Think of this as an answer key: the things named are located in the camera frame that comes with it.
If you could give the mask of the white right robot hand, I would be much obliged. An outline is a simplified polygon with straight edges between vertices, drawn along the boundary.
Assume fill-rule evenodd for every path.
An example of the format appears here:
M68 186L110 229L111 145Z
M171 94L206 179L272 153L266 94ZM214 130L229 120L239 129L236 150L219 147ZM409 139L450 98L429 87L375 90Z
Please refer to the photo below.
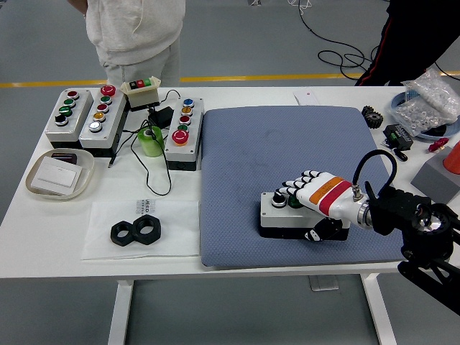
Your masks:
M306 170L299 178L282 183L277 194L292 196L301 205L349 228L358 224L364 199L354 200L352 184L329 172Z

